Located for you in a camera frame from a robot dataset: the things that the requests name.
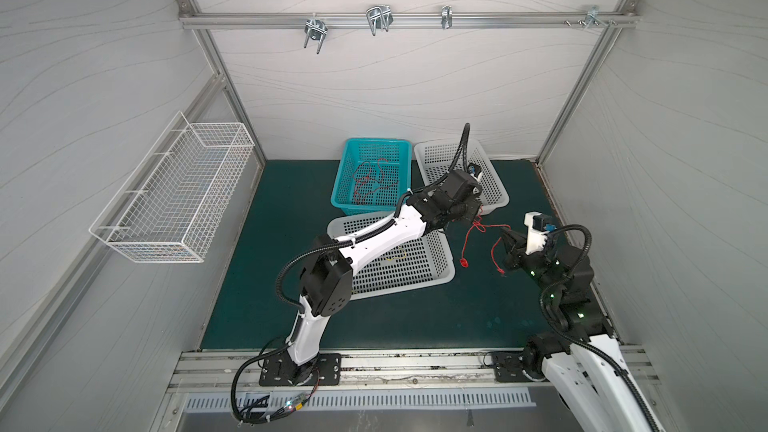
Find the green floor mat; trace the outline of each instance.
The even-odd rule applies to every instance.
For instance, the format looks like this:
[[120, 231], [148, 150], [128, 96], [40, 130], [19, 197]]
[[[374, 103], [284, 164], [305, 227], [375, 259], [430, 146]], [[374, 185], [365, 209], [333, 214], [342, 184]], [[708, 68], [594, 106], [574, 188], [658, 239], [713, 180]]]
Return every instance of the green floor mat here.
[[[526, 212], [553, 215], [529, 161], [496, 161], [509, 204], [484, 217], [488, 224], [509, 224], [525, 232]], [[343, 216], [330, 204], [338, 161], [270, 160], [250, 207], [229, 271], [208, 324], [202, 348], [259, 349], [275, 336], [285, 337], [296, 309], [275, 296], [274, 280], [283, 265], [307, 250], [328, 222]], [[416, 163], [412, 187], [422, 184]], [[321, 347], [466, 348], [522, 347], [525, 339], [547, 330], [538, 310], [538, 286], [520, 271], [501, 276], [491, 262], [498, 231], [472, 231], [467, 268], [458, 260], [467, 226], [453, 223], [446, 235], [456, 266], [447, 284], [352, 301], [333, 315]], [[496, 247], [497, 262], [503, 247]], [[299, 267], [285, 282], [299, 296]]]

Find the metal vent slot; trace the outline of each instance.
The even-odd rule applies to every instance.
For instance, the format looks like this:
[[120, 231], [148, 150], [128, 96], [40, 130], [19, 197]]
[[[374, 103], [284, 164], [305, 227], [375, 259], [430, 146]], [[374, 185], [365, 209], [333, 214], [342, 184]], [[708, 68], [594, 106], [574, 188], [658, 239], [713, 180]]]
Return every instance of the metal vent slot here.
[[[269, 411], [280, 408], [296, 390], [280, 390], [272, 393]], [[238, 394], [239, 408], [252, 404], [264, 396], [264, 392]], [[535, 407], [528, 388], [466, 388], [424, 390], [318, 390], [304, 410], [461, 410]], [[192, 393], [184, 409], [189, 414], [203, 412], [228, 412], [228, 393]]]

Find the white wire basket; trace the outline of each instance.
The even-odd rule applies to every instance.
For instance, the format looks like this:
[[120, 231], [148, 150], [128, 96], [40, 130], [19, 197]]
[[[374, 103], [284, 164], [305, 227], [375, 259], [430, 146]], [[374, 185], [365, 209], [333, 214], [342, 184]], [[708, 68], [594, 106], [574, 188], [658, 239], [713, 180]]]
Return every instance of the white wire basket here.
[[[335, 238], [357, 232], [389, 214], [370, 212], [334, 218], [328, 224], [328, 235]], [[352, 279], [350, 300], [445, 284], [455, 274], [446, 235], [435, 230], [395, 247], [363, 267]]]
[[[202, 262], [254, 148], [240, 122], [179, 115], [90, 229], [133, 262]], [[175, 123], [184, 125], [171, 129]], [[156, 152], [161, 142], [170, 146]]]
[[[451, 160], [456, 154], [458, 141], [455, 139], [432, 140], [430, 142], [421, 142], [413, 147], [418, 170], [422, 173], [422, 179], [425, 184], [431, 184], [442, 177]], [[485, 154], [480, 142], [475, 139], [469, 139], [467, 142], [467, 162], [473, 162], [482, 168], [482, 177], [480, 185], [482, 193], [480, 202], [482, 202], [482, 214], [489, 214], [499, 207], [509, 204], [509, 195], [504, 188], [502, 180], [498, 177], [496, 169], [491, 164], [491, 159]], [[462, 160], [459, 158], [456, 168], [462, 168]]]

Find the aluminum rail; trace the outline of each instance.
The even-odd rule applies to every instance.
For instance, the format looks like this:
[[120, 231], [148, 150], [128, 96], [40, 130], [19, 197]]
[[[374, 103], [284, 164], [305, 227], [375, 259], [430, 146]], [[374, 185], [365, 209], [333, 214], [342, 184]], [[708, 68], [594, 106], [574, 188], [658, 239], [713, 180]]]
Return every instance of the aluminum rail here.
[[[520, 14], [465, 14], [452, 13], [453, 29], [535, 29], [577, 28], [587, 19], [587, 12], [542, 12]], [[304, 30], [308, 19], [321, 20], [329, 29], [369, 29], [364, 13], [316, 14], [191, 14], [179, 18], [182, 27], [192, 30], [273, 29]], [[441, 14], [392, 14], [391, 29], [442, 29]], [[609, 28], [634, 27], [640, 16], [619, 12], [598, 13], [597, 18]], [[606, 28], [593, 24], [590, 27]]]

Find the red wire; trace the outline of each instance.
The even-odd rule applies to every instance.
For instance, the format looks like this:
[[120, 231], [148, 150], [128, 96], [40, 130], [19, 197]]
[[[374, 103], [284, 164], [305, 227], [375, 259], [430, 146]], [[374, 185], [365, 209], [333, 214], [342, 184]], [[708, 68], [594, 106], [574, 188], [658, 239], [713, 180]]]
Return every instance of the red wire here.
[[[467, 259], [464, 258], [464, 251], [466, 250], [467, 242], [469, 241], [469, 233], [472, 232], [472, 230], [474, 228], [476, 228], [478, 231], [480, 231], [480, 233], [485, 233], [485, 230], [486, 230], [485, 228], [486, 227], [506, 227], [506, 228], [512, 230], [512, 227], [508, 226], [507, 224], [482, 224], [482, 223], [480, 223], [481, 220], [482, 220], [482, 217], [478, 216], [478, 218], [476, 220], [472, 221], [472, 226], [469, 228], [469, 230], [467, 230], [467, 235], [464, 238], [464, 247], [462, 247], [462, 258], [461, 258], [461, 260], [458, 261], [458, 263], [461, 264], [462, 267], [466, 268], [466, 267], [469, 266], [469, 262], [467, 261]], [[502, 238], [499, 237], [496, 240], [496, 243], [493, 245], [493, 247], [491, 247], [491, 260], [493, 260], [493, 264], [496, 266], [496, 270], [498, 271], [498, 273], [501, 274], [501, 275], [504, 275], [504, 270], [501, 267], [498, 266], [498, 264], [496, 263], [496, 259], [493, 256], [493, 252], [496, 249], [496, 245], [498, 245], [498, 243], [501, 240], [502, 240]]]
[[370, 196], [374, 192], [376, 192], [378, 190], [381, 190], [381, 189], [386, 189], [386, 188], [397, 186], [397, 183], [389, 184], [388, 186], [378, 186], [378, 187], [374, 188], [373, 190], [369, 190], [368, 192], [366, 192], [362, 197], [360, 196], [360, 188], [365, 187], [368, 184], [368, 182], [378, 182], [379, 184], [381, 184], [382, 181], [384, 180], [384, 171], [381, 168], [381, 161], [382, 160], [384, 162], [389, 162], [389, 160], [387, 160], [386, 158], [381, 158], [381, 157], [379, 157], [376, 160], [376, 168], [379, 169], [379, 179], [378, 180], [376, 180], [376, 178], [374, 178], [374, 177], [371, 177], [371, 172], [373, 172], [373, 165], [370, 162], [368, 162], [368, 161], [365, 161], [365, 162], [361, 163], [358, 166], [358, 168], [360, 168], [360, 166], [362, 166], [363, 164], [368, 164], [368, 166], [371, 168], [370, 171], [368, 172], [368, 174], [365, 177], [355, 178], [354, 177], [354, 173], [352, 174], [352, 178], [354, 178], [354, 180], [355, 180], [355, 189], [354, 189], [354, 191], [352, 191], [352, 203], [353, 204], [357, 204], [358, 206], [365, 205], [366, 204], [366, 200], [368, 199], [368, 196]]

